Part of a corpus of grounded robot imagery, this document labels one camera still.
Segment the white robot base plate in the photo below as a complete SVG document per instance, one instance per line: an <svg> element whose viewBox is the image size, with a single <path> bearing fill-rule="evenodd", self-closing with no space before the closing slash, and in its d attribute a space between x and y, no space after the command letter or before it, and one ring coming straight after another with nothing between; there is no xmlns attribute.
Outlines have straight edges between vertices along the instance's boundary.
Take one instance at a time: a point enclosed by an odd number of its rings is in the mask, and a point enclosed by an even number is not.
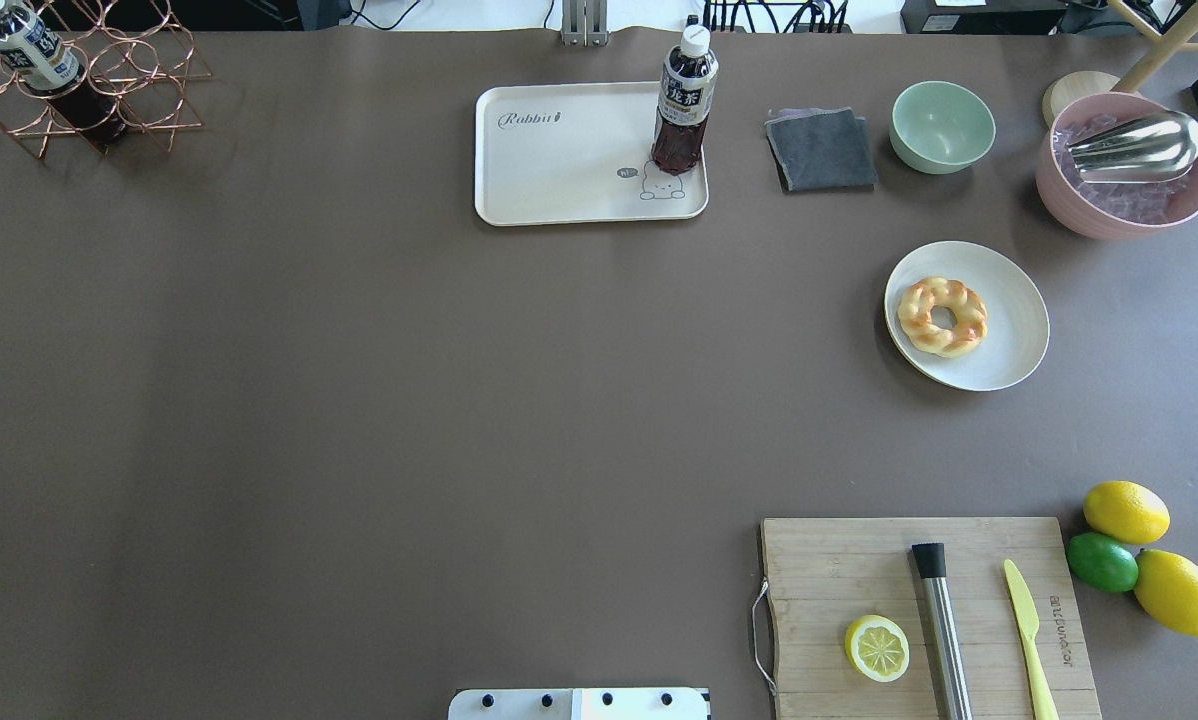
<svg viewBox="0 0 1198 720"><path fill-rule="evenodd" d="M676 685L466 689L448 719L710 719L707 689Z"/></svg>

